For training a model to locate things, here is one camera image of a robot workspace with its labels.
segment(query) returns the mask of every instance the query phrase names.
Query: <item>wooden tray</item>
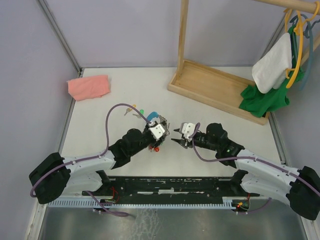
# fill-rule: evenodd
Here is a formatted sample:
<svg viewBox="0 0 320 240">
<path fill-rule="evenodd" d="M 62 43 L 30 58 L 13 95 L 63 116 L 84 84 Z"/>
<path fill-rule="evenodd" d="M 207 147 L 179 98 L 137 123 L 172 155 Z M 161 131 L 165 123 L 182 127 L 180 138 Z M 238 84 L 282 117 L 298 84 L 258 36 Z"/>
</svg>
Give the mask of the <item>wooden tray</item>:
<svg viewBox="0 0 320 240">
<path fill-rule="evenodd" d="M 177 78 L 177 73 L 173 75 L 168 84 L 168 90 L 264 125 L 268 122 L 269 112 L 266 113 L 265 117 L 258 118 L 239 108 L 243 100 L 240 94 L 248 85 L 254 86 L 255 83 L 185 59 L 180 77 Z"/>
</svg>

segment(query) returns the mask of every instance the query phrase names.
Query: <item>wooden pole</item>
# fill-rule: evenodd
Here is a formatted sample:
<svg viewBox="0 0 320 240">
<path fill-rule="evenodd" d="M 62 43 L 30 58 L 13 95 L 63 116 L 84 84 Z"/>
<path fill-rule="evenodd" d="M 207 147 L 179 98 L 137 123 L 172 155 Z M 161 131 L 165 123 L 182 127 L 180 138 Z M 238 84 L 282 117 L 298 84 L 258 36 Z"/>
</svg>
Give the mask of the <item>wooden pole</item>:
<svg viewBox="0 0 320 240">
<path fill-rule="evenodd" d="M 253 0 L 256 2 L 276 5 L 279 7 L 284 7 L 287 9 L 299 10 L 302 12 L 314 14 L 317 9 L 317 4 L 314 2 L 307 2 L 301 0 Z"/>
<path fill-rule="evenodd" d="M 184 67 L 184 54 L 185 54 L 185 40 L 187 28 L 189 0 L 181 0 L 180 11 L 180 31 L 179 31 L 179 45 L 178 45 L 178 64 L 176 68 L 176 78 L 178 79 Z"/>
<path fill-rule="evenodd" d="M 315 51 L 317 47 L 319 47 L 319 45 L 320 45 L 320 33 L 318 33 L 316 38 L 313 40 L 313 51 Z M 308 60 L 309 54 L 310 54 L 310 48 L 308 47 L 306 52 L 302 55 L 301 64 L 300 64 L 301 66 Z"/>
</svg>

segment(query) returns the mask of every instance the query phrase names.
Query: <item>light blue object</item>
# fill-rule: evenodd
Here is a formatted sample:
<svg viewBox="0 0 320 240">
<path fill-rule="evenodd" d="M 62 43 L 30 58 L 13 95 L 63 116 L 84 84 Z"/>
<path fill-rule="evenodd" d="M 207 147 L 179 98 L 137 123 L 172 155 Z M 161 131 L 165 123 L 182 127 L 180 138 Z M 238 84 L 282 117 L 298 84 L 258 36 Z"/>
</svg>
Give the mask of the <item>light blue object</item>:
<svg viewBox="0 0 320 240">
<path fill-rule="evenodd" d="M 158 117 L 158 113 L 156 111 L 153 111 L 152 113 L 150 113 L 146 119 L 150 122 L 152 119 L 157 118 Z"/>
<path fill-rule="evenodd" d="M 302 17 L 304 17 L 304 19 L 307 19 L 308 17 L 304 14 L 301 14 Z M 298 16 L 294 16 L 291 20 L 290 20 L 290 23 L 292 23 L 293 25 L 296 25 L 298 22 Z M 307 80 L 308 80 L 308 77 L 309 77 L 309 74 L 310 74 L 310 71 L 311 71 L 311 64 L 312 64 L 312 61 L 313 61 L 313 58 L 314 58 L 314 36 L 312 34 L 312 28 L 314 27 L 314 25 L 316 23 L 319 23 L 320 20 L 317 20 L 317 21 L 314 21 L 314 23 L 311 25 L 309 21 L 307 21 L 307 26 L 305 28 L 305 31 L 303 32 L 303 35 L 309 39 L 309 48 L 310 48 L 310 51 L 309 51 L 309 58 L 308 58 L 308 63 L 306 65 L 306 70 L 305 70 L 305 73 L 304 73 L 304 77 L 303 79 L 301 80 L 301 85 L 300 85 L 300 88 L 299 90 L 303 90 L 306 83 L 307 83 Z"/>
</svg>

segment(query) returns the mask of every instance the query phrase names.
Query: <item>cloth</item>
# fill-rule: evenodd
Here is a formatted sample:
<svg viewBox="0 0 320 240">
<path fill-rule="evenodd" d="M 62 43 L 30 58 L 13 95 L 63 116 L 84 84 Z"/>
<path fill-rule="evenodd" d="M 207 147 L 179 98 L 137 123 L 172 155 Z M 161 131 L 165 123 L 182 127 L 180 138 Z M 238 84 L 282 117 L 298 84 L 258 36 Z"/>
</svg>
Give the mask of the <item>cloth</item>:
<svg viewBox="0 0 320 240">
<path fill-rule="evenodd" d="M 294 46 L 294 41 L 297 41 L 296 34 L 293 32 L 295 26 L 292 26 L 289 29 L 290 40 L 292 46 Z M 295 47 L 292 48 L 292 66 L 296 66 L 297 63 L 297 50 Z M 304 72 L 302 69 L 299 69 L 299 72 L 296 76 L 294 82 L 299 82 L 304 77 Z M 287 98 L 287 84 L 290 79 L 284 77 L 284 81 L 280 85 L 279 89 L 270 89 L 267 93 L 261 93 L 258 87 L 248 86 L 242 93 L 243 101 L 241 102 L 239 108 L 245 111 L 250 112 L 257 118 L 261 118 L 266 112 L 275 111 L 281 107 L 285 107 L 290 104 L 289 99 Z"/>
<path fill-rule="evenodd" d="M 68 92 L 76 101 L 98 98 L 110 93 L 108 75 L 81 77 L 67 83 Z"/>
<path fill-rule="evenodd" d="M 275 85 L 280 87 L 286 69 L 292 68 L 290 34 L 283 34 L 270 51 L 252 68 L 252 77 L 259 91 L 269 92 Z"/>
</svg>

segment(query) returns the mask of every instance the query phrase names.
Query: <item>gray wall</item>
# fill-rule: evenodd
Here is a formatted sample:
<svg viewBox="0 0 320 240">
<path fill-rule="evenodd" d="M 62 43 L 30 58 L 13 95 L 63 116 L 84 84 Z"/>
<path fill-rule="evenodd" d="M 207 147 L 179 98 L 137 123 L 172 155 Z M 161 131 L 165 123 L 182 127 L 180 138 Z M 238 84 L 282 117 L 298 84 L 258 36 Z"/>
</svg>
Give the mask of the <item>gray wall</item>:
<svg viewBox="0 0 320 240">
<path fill-rule="evenodd" d="M 289 161 L 294 167 L 313 168 L 320 175 L 320 48 L 303 91 L 299 84 L 288 92 L 290 105 L 275 112 Z"/>
<path fill-rule="evenodd" d="M 0 23 L 0 239 L 21 240 L 28 175 L 57 149 L 77 73 L 35 0 L 1 0 Z"/>
<path fill-rule="evenodd" d="M 47 0 L 82 67 L 175 66 L 181 0 Z M 252 0 L 190 0 L 185 57 L 253 65 L 283 16 Z"/>
</svg>

